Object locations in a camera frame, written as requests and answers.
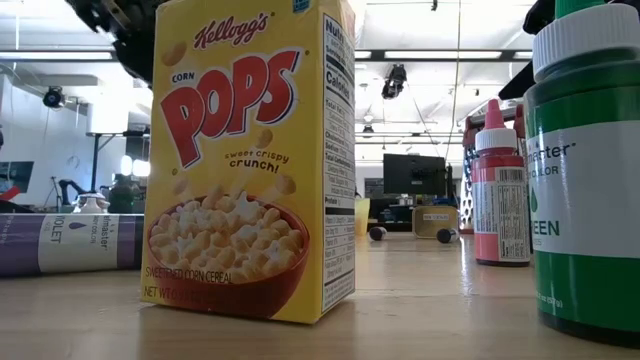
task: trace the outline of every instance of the red bottle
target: red bottle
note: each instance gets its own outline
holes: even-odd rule
[[[473,204],[476,261],[528,266],[529,224],[524,158],[516,155],[516,132],[504,126],[497,100],[489,101],[485,127],[476,135]]]

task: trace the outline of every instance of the monitor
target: monitor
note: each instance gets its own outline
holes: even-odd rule
[[[385,194],[446,195],[442,157],[384,154],[383,167]]]

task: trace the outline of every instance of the desk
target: desk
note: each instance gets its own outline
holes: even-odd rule
[[[472,238],[358,240],[357,292],[313,327],[138,302],[137,272],[0,281],[5,359],[638,359],[537,321],[533,269],[478,266]]]

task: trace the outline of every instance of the red bowl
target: red bowl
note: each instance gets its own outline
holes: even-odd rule
[[[247,196],[249,200],[256,200],[254,196]],[[204,197],[196,200],[202,202]],[[179,204],[165,212],[172,214]],[[290,210],[274,204],[262,204],[265,208],[276,208],[280,211],[280,218],[287,221],[294,230],[300,230],[304,243],[302,252],[298,255],[295,265],[284,272],[259,281],[244,284],[220,284],[202,282],[192,279],[175,279],[170,276],[155,277],[158,289],[156,296],[167,305],[221,314],[270,318],[287,303],[300,282],[309,255],[309,231],[304,223]],[[150,226],[152,229],[160,217]],[[150,233],[147,237],[147,250]],[[166,268],[151,251],[147,251],[147,259],[152,268]]]

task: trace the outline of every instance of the corn pops box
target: corn pops box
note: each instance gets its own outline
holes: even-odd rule
[[[354,291],[346,0],[157,12],[142,300],[314,323]]]

